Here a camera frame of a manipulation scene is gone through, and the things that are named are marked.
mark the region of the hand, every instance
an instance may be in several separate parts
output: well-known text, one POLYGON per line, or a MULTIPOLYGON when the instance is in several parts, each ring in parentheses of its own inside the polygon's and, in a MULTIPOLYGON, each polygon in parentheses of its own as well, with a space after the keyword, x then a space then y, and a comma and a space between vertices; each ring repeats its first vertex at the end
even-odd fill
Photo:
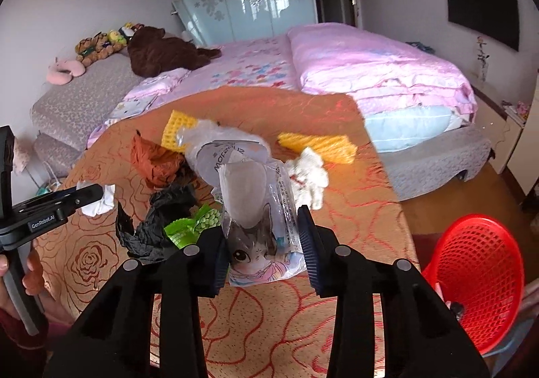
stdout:
POLYGON ((539 278, 524 288, 524 297, 518 309, 520 320, 536 319, 539 315, 539 278))
MULTIPOLYGON (((39 295, 45 316, 50 322, 60 324, 72 324, 74 318, 69 315, 59 302, 56 302, 45 289, 45 279, 43 279, 43 266, 39 260, 39 255, 35 249, 32 249, 26 261, 29 272, 23 278, 23 285, 26 288, 26 294, 30 296, 39 295)), ((0 255, 0 278, 3 277, 8 269, 8 261, 5 255, 0 255)), ((21 317, 17 313, 13 302, 5 288, 3 282, 0 282, 0 308, 6 311, 14 319, 20 320, 21 317)))

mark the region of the gray handle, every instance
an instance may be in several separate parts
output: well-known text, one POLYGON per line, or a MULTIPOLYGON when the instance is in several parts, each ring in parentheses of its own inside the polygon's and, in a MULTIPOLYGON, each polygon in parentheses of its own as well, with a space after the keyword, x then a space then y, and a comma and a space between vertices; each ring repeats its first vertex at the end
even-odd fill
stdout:
POLYGON ((15 250, 5 253, 9 262, 9 269, 4 275, 4 284, 15 306, 15 310, 21 317, 21 321, 29 336, 36 336, 47 329, 43 306, 37 296, 28 296, 23 285, 23 277, 28 272, 26 261, 32 250, 32 243, 26 243, 15 250))

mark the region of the red laundry basket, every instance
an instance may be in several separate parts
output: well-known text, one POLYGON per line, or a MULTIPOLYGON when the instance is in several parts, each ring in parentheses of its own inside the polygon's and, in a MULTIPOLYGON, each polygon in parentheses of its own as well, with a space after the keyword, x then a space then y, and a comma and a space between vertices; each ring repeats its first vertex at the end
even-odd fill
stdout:
POLYGON ((461 325, 482 354, 494 348, 513 324, 524 291, 518 245, 498 221, 468 215, 453 223, 438 241, 422 272, 444 300, 459 302, 461 325))

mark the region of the silver screw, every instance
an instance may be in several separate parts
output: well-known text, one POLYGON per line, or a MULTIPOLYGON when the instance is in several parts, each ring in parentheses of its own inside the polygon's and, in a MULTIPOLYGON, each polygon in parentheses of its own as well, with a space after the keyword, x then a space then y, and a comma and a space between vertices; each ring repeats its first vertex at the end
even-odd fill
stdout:
POLYGON ((183 249, 185 256, 195 256, 199 252, 200 248, 196 244, 189 244, 185 249, 183 249))
POLYGON ((130 272, 138 267, 138 261, 136 259, 128 259, 122 265, 123 269, 130 272))
POLYGON ((335 248, 335 253, 339 256, 348 256, 352 251, 348 246, 337 246, 335 248))
POLYGON ((397 267, 403 272, 408 272, 412 268, 412 264, 407 259, 400 259, 397 261, 397 267))

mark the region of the black plastic bag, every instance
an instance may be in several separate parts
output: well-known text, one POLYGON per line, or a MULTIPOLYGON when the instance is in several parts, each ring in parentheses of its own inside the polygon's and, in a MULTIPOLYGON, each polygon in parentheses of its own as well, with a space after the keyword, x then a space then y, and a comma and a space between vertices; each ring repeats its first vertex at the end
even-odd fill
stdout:
POLYGON ((152 194, 146 219, 137 226, 136 231, 133 220, 118 203, 116 236, 130 258, 142 262, 163 261, 177 250, 166 236, 165 226, 179 218, 190 218, 190 209, 196 205, 195 191, 191 185, 182 186, 172 182, 162 191, 152 194))

